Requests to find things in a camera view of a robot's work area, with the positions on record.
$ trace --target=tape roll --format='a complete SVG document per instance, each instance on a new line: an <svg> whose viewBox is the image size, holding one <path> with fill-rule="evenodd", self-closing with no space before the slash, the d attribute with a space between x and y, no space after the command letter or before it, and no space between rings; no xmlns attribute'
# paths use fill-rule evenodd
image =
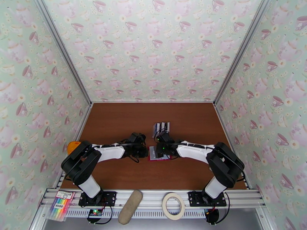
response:
<svg viewBox="0 0 307 230"><path fill-rule="evenodd" d="M170 198L174 198L178 201L179 205L180 205L180 211L177 215L172 215L171 213L168 212L167 208L166 208L166 203ZM167 195L164 196L163 201L162 201L162 210L165 214L165 216L167 218L169 218L170 220L178 220L181 217L183 217L184 213L185 213L185 203L183 202L183 199L176 193L169 193Z"/></svg>

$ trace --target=floral wallpaper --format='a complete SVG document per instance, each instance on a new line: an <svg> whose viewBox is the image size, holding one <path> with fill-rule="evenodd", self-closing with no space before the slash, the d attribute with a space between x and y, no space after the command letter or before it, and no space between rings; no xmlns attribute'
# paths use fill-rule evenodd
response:
<svg viewBox="0 0 307 230"><path fill-rule="evenodd" d="M32 0L0 0L0 229L27 229L87 103Z"/></svg>
<svg viewBox="0 0 307 230"><path fill-rule="evenodd" d="M261 0L45 0L94 102L213 101Z"/></svg>
<svg viewBox="0 0 307 230"><path fill-rule="evenodd" d="M273 0L218 102L278 229L307 229L307 0Z"/></svg>

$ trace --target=sponge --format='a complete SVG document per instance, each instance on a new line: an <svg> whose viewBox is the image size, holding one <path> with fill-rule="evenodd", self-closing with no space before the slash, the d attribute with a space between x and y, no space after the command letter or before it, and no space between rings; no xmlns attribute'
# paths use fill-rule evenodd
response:
<svg viewBox="0 0 307 230"><path fill-rule="evenodd" d="M121 224L127 224L130 222L135 210L142 201L143 194L140 191L133 191L128 201L122 208L118 216L118 222Z"/></svg>

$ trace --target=black mounting plate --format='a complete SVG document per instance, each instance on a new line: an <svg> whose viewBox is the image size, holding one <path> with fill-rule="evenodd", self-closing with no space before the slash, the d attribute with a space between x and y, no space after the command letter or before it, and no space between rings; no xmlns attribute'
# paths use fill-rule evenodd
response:
<svg viewBox="0 0 307 230"><path fill-rule="evenodd" d="M227 206L225 196L223 193L220 193L220 195L216 199L213 199L212 202L209 204L205 204L201 192L197 192L197 191L188 192L188 197L189 197L189 203L191 207L225 207Z"/></svg>
<svg viewBox="0 0 307 230"><path fill-rule="evenodd" d="M85 192L81 194L79 200L79 206L106 206L113 207L115 206L116 201L116 192L115 191L102 191L98 193L93 199L91 199Z"/></svg>

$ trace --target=mint green wallpaper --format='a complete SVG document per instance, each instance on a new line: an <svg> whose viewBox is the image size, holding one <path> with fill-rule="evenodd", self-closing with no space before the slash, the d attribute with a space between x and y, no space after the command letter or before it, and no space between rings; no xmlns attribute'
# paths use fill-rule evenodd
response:
<svg viewBox="0 0 307 230"><path fill-rule="evenodd" d="M273 0L218 103L278 229L307 229L307 0Z"/></svg>
<svg viewBox="0 0 307 230"><path fill-rule="evenodd" d="M32 0L0 0L0 229L28 229L87 103Z"/></svg>
<svg viewBox="0 0 307 230"><path fill-rule="evenodd" d="M212 101L261 0L45 0L92 101Z"/></svg>

